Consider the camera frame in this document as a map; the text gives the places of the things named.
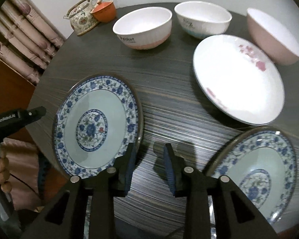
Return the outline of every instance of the screw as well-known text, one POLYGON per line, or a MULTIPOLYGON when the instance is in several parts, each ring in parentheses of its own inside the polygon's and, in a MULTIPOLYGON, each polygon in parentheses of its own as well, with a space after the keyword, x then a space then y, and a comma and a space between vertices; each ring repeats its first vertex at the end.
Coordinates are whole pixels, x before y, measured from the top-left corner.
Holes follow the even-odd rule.
POLYGON ((115 173, 116 172, 116 169, 115 169, 115 167, 109 167, 109 168, 107 168, 107 170, 106 170, 108 173, 115 173))
POLYGON ((186 173, 192 173, 194 171, 194 169, 192 167, 187 166, 187 167, 184 168, 184 171, 186 173))
POLYGON ((70 179, 70 181, 71 181, 72 183, 76 183, 76 182, 78 182, 79 180, 80 180, 80 177, 79 177, 79 176, 72 176, 71 179, 70 179))
POLYGON ((226 175, 221 176, 221 177, 220 177, 220 180, 221 180, 222 182, 229 182, 229 181, 230 181, 230 179, 229 179, 228 176, 226 176, 226 175))

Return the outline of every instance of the black wire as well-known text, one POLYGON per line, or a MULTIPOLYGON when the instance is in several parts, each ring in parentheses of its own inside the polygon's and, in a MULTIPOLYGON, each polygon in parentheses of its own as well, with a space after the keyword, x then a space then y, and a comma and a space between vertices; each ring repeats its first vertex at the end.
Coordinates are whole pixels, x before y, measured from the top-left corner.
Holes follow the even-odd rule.
POLYGON ((171 232, 170 234, 168 234, 167 236, 165 236, 165 239, 169 239, 171 238, 174 234, 182 231, 184 229, 184 227, 180 227, 180 228, 177 228, 175 231, 171 232))
POLYGON ((27 187, 29 187, 29 189, 32 190, 32 191, 35 193, 35 195, 37 195, 37 196, 39 197, 39 199, 40 199, 39 194, 37 194, 37 193, 35 192, 34 189, 32 189, 32 188, 31 188, 28 184, 26 184, 23 180, 20 180, 18 177, 14 176, 12 173, 10 173, 10 174, 11 174, 12 177, 15 177, 18 181, 22 182, 24 185, 26 185, 27 187))

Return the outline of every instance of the orange cup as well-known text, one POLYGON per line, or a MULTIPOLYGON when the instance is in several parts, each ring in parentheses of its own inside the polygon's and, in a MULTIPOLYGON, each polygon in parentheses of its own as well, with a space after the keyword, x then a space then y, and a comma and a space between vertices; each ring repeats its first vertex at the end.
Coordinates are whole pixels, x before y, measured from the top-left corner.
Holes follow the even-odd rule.
POLYGON ((103 2, 97 5, 92 11, 94 18, 103 23, 108 23, 115 19, 116 8, 113 1, 103 2))

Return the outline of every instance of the bowl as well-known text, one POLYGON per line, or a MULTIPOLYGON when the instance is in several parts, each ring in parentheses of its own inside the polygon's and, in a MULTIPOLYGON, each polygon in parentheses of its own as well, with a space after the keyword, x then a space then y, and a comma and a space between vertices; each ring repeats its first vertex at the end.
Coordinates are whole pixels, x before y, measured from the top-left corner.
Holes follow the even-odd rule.
POLYGON ((265 125, 283 108, 285 92, 276 66, 245 39, 224 34, 204 39, 194 52, 193 69, 211 102, 238 121, 265 125))
POLYGON ((223 34, 232 19, 232 15, 225 8, 209 2, 182 2, 176 5, 174 10, 183 30, 199 39, 223 34))
POLYGON ((252 39, 275 63, 291 65, 299 60, 299 43, 275 18, 248 8, 247 25, 252 39))
POLYGON ((97 5, 92 11, 91 14, 98 21, 103 23, 108 23, 115 19, 116 17, 116 8, 113 1, 103 2, 97 5))
POLYGON ((172 12, 163 7, 146 7, 120 18, 113 32, 128 47, 151 49, 162 44, 171 34, 172 12))

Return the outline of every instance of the plate rim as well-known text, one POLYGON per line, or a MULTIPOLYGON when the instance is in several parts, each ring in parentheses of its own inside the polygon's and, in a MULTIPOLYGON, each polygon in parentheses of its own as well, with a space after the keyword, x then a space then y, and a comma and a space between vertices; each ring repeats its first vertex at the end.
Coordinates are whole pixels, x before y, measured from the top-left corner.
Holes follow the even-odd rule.
POLYGON ((234 36, 234 35, 228 35, 228 34, 220 34, 220 35, 214 35, 214 36, 210 36, 210 37, 207 37, 206 39, 202 40, 198 45, 197 47, 195 48, 195 51, 194 51, 194 54, 193 54, 193 72, 195 74, 195 79, 199 85, 199 87, 201 88, 201 90, 204 92, 205 96, 212 102, 212 104, 214 104, 219 110, 221 110, 223 113, 227 114, 228 116, 230 116, 231 118, 237 120, 237 121, 240 121, 242 123, 245 123, 245 124, 249 124, 249 125, 254 125, 254 126, 263 126, 263 125, 267 125, 271 122, 273 122, 276 118, 278 118, 278 116, 280 115, 280 113, 282 112, 283 108, 284 108, 284 105, 285 105, 285 97, 286 97, 286 92, 285 92, 285 87, 284 87, 284 84, 283 84, 283 80, 281 78, 281 75, 280 75, 280 72, 278 71, 276 65, 273 63, 273 61, 267 56, 267 54, 265 54, 265 52, 263 52, 262 49, 260 49, 256 44, 252 43, 251 41, 247 40, 247 39, 244 39, 244 38, 241 38, 241 37, 238 37, 238 36, 234 36), (195 62, 194 62, 194 57, 195 57, 195 53, 197 51, 197 48, 198 46, 200 45, 200 43, 204 42, 206 39, 209 39, 209 38, 213 38, 215 36, 230 36, 230 37, 236 37, 236 38, 239 38, 239 39, 242 39, 242 40, 245 40, 247 42, 249 42, 250 44, 252 44, 253 46, 255 46, 257 49, 259 49, 265 57, 267 57, 267 59, 273 64, 273 66, 275 67, 277 73, 278 73, 278 76, 279 76, 279 79, 282 83, 282 88, 283 88, 283 103, 282 103, 282 107, 281 107, 281 110, 279 112, 279 114, 273 119, 271 120, 270 122, 266 122, 266 123, 251 123, 251 122, 247 122, 247 121, 244 121, 244 120, 241 120, 235 116, 233 116, 232 114, 230 114, 226 109, 222 108, 219 104, 216 103, 216 101, 210 96, 210 94, 206 91, 206 88, 204 88, 204 86, 200 83, 198 77, 197 77, 197 73, 195 71, 195 62))
POLYGON ((61 165, 61 163, 59 162, 58 158, 57 158, 57 153, 55 151, 55 146, 54 146, 54 137, 55 137, 55 131, 56 131, 56 126, 58 123, 58 112, 61 109, 61 106, 63 105, 64 101, 69 97, 69 95, 72 93, 73 90, 75 90, 79 85, 81 85, 83 82, 93 78, 93 77, 97 77, 97 76, 112 76, 115 77, 119 80, 121 80, 122 82, 124 82, 126 84, 126 86, 131 90, 131 93, 133 94, 135 101, 136 101, 136 105, 138 108, 138 131, 137 131, 137 138, 136 138, 136 153, 138 152, 140 145, 141 145, 141 141, 142 141, 142 137, 143 137, 143 130, 144 130, 144 115, 143 115, 143 108, 142 108, 142 103, 139 99, 139 97, 137 96, 136 90, 134 89, 134 87, 130 84, 130 82, 123 76, 115 73, 115 72, 111 72, 111 71, 101 71, 101 72, 97 72, 95 74, 89 75, 81 80, 79 80, 75 85, 73 85, 70 90, 66 93, 66 95, 63 97, 63 99, 61 100, 60 105, 58 106, 58 109, 54 115, 53 118, 53 125, 52 125, 52 137, 51 137, 51 142, 52 142, 52 148, 53 148, 53 152, 54 152, 54 159, 56 160, 56 162, 58 163, 58 165, 61 167, 60 169, 62 170, 62 174, 65 175, 66 177, 71 177, 70 174, 68 174, 64 167, 61 165))
POLYGON ((294 194, 295 188, 296 188, 297 175, 298 175, 297 154, 296 154, 296 151, 295 151, 295 148, 294 148, 292 142, 290 141, 289 137, 286 135, 286 133, 284 131, 282 131, 278 128, 275 128, 273 126, 261 126, 261 127, 252 128, 242 134, 237 135, 236 137, 233 138, 233 140, 231 140, 231 142, 229 142, 229 144, 227 146, 225 146, 225 148, 223 150, 220 151, 220 153, 215 157, 215 159, 211 159, 212 163, 207 167, 207 170, 205 171, 205 175, 212 176, 214 174, 214 172, 216 171, 217 166, 219 164, 221 164, 223 159, 226 158, 226 156, 230 153, 230 151, 233 150, 233 148, 235 148, 235 146, 237 146, 239 143, 241 143, 243 140, 245 140, 249 136, 256 134, 260 131, 276 131, 276 132, 279 131, 280 134, 283 135, 286 138, 286 140, 290 143, 290 146, 291 146, 292 151, 295 156, 295 177, 294 177, 294 183, 291 188, 291 193, 290 193, 289 197, 287 198, 287 203, 283 207, 281 213, 278 216, 276 216, 274 218, 274 220, 271 222, 271 224, 274 224, 277 222, 277 220, 279 220, 279 218, 282 216, 285 209, 287 208, 287 206, 290 203, 290 200, 291 200, 291 198, 294 194))

